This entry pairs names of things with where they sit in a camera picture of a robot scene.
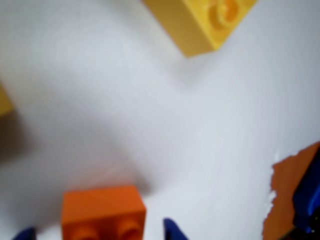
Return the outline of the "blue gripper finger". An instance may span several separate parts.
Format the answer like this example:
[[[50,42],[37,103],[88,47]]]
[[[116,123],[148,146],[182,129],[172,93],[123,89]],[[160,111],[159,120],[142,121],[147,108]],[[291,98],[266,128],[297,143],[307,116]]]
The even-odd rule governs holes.
[[[172,219],[165,218],[163,220],[163,226],[165,240],[188,240],[186,235]]]
[[[28,227],[19,231],[12,240],[36,240],[37,231],[35,227]]]

